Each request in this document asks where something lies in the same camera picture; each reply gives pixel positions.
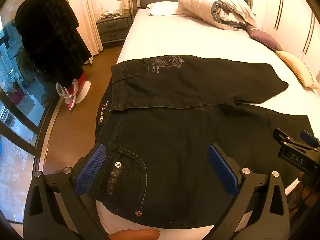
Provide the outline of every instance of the purple cushion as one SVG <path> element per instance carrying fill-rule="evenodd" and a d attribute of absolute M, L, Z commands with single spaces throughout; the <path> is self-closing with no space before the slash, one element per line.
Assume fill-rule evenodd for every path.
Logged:
<path fill-rule="evenodd" d="M 275 52 L 276 50 L 283 50 L 278 41 L 276 41 L 271 34 L 266 33 L 252 25 L 247 26 L 247 32 L 249 33 L 250 38 L 262 43 L 272 51 Z"/>

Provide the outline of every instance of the beige curtain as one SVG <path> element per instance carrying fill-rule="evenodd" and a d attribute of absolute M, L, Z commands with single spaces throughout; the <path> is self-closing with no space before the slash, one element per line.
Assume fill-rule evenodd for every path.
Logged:
<path fill-rule="evenodd" d="M 79 22 L 77 28 L 92 56 L 103 50 L 98 28 L 94 18 L 92 0 L 68 0 Z"/>

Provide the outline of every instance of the bed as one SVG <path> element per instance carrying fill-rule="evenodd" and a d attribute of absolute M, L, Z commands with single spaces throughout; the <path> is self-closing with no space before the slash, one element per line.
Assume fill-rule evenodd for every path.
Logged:
<path fill-rule="evenodd" d="M 289 84 L 289 87 L 258 106 L 284 114 L 307 114 L 314 135 L 320 137 L 318 114 L 320 97 L 317 92 L 303 87 L 294 73 L 274 52 L 250 39 L 246 31 L 221 30 L 202 20 L 182 15 L 149 16 L 146 5 L 161 0 L 138 0 L 137 3 L 135 1 L 137 0 L 133 0 L 131 8 L 134 22 L 123 45 L 118 63 L 162 55 L 193 55 L 202 58 L 268 63 L 272 65 L 280 79 Z M 296 179 L 287 187 L 287 195 L 297 183 Z M 101 224 L 108 233 L 124 229 L 146 228 L 112 214 L 98 201 L 96 205 Z M 243 227 L 247 220 L 248 216 L 244 217 L 238 228 Z M 211 228 L 212 226 L 180 230 L 161 229 L 159 239 L 202 239 Z"/>

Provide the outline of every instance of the gray nightstand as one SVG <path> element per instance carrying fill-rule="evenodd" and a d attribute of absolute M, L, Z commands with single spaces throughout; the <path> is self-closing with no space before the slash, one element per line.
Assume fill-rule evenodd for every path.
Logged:
<path fill-rule="evenodd" d="M 119 18 L 102 18 L 97 21 L 97 27 L 102 44 L 123 41 L 132 25 L 131 13 L 124 13 Z"/>

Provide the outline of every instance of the blue gripper pad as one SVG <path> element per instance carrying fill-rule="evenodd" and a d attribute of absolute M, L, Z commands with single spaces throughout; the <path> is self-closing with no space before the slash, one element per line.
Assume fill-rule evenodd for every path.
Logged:
<path fill-rule="evenodd" d="M 227 194 L 236 197 L 238 194 L 236 176 L 213 145 L 210 145 L 207 150 L 207 158 Z"/>
<path fill-rule="evenodd" d="M 310 133 L 306 132 L 305 130 L 302 130 L 300 132 L 300 138 L 304 140 L 311 147 L 314 147 L 314 148 L 319 147 L 316 137 L 312 136 Z"/>
<path fill-rule="evenodd" d="M 106 159 L 106 154 L 106 147 L 103 144 L 100 144 L 80 171 L 75 182 L 75 192 L 78 197 L 88 192 L 93 180 Z"/>

